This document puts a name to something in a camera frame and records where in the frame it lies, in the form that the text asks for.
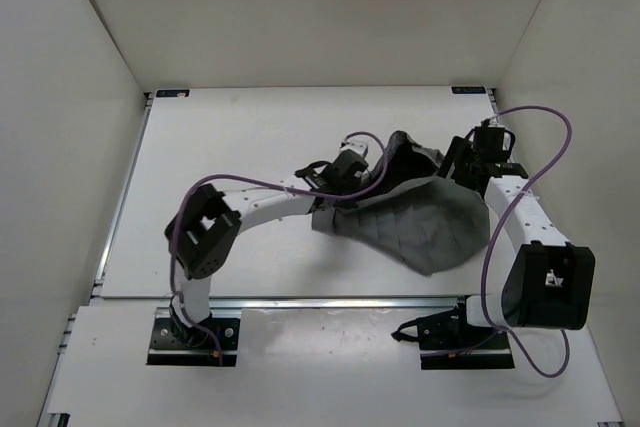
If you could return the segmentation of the grey pleated skirt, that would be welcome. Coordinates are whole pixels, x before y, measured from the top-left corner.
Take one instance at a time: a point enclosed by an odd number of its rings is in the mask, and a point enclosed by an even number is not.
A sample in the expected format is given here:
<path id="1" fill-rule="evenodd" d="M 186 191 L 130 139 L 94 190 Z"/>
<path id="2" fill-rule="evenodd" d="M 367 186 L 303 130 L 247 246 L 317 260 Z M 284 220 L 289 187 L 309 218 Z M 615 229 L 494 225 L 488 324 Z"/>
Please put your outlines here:
<path id="1" fill-rule="evenodd" d="M 454 269 L 489 243 L 489 209 L 480 195 L 437 175 L 444 155 L 397 130 L 376 189 L 312 215 L 311 228 L 364 244 L 422 276 Z"/>

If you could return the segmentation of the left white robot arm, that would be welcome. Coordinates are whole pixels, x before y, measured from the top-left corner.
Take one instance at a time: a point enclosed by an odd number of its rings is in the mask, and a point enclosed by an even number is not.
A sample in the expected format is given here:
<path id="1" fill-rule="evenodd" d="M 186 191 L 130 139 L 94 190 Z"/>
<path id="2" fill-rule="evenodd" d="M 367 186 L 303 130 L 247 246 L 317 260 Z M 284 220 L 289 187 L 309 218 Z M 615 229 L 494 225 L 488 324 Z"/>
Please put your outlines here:
<path id="1" fill-rule="evenodd" d="M 239 235 L 369 193 L 371 189 L 362 185 L 367 154 L 367 142 L 346 138 L 335 160 L 313 162 L 276 183 L 231 174 L 196 181 L 164 230 L 176 335 L 185 344 L 197 345 L 214 334 L 211 277 L 224 265 Z"/>

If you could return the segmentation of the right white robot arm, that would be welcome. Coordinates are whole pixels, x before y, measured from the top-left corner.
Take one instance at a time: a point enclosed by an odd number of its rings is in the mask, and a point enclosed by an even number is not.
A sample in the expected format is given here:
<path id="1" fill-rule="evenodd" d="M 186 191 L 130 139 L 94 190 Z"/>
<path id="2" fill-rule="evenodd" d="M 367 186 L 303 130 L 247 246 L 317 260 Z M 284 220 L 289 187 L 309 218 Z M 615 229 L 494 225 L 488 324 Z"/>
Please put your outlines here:
<path id="1" fill-rule="evenodd" d="M 484 327 L 580 330 L 587 320 L 595 256 L 574 245 L 545 213 L 528 173 L 511 159 L 515 140 L 513 132 L 483 121 L 452 139 L 438 170 L 478 193 L 497 215 L 487 249 L 506 234 L 515 252 L 500 290 L 490 292 L 483 273 L 480 294 L 468 297 L 466 312 L 449 321 L 449 338 L 460 347 L 473 346 Z"/>

